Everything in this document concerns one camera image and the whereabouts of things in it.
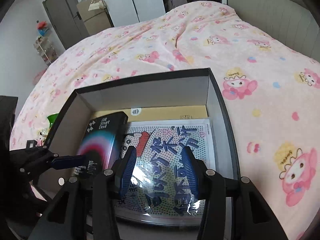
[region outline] pink blanket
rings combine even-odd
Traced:
[[[241,175],[267,200],[290,240],[320,207],[320,64],[243,22],[229,6],[193,2],[163,17],[107,29],[68,49],[27,99],[11,149],[42,139],[46,117],[79,87],[210,67],[225,99]]]

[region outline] handbag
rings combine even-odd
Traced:
[[[106,2],[104,0],[91,0],[88,11],[97,10],[97,9],[105,9],[107,7]]]

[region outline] metal screw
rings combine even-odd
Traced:
[[[77,180],[78,180],[78,178],[76,176],[72,176],[72,177],[70,177],[69,182],[75,183]]]
[[[103,174],[106,175],[106,176],[110,176],[110,175],[113,174],[113,170],[107,169],[107,170],[105,170],[105,171],[103,172]]]
[[[241,178],[241,181],[242,181],[243,183],[245,183],[245,184],[247,184],[247,183],[250,182],[249,178],[247,178],[247,177],[242,177],[242,178]]]
[[[64,178],[63,177],[59,178],[58,179],[58,183],[59,183],[60,186],[63,186],[63,184],[65,183]]]
[[[205,171],[205,173],[209,176],[213,176],[214,174],[216,174],[216,172],[214,170],[208,169]]]

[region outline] open box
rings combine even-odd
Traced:
[[[131,115],[131,108],[141,114]],[[220,89],[208,69],[135,76],[75,90],[61,109],[44,147],[60,156],[75,155],[93,117],[124,111],[128,121],[208,118],[212,129],[216,171],[239,179],[236,144]],[[72,169],[44,172],[37,186],[56,193],[58,179]],[[231,198],[227,198],[226,236],[231,232]]]

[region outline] gray door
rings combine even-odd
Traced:
[[[44,8],[65,49],[89,36],[77,10],[78,0],[45,0]]]

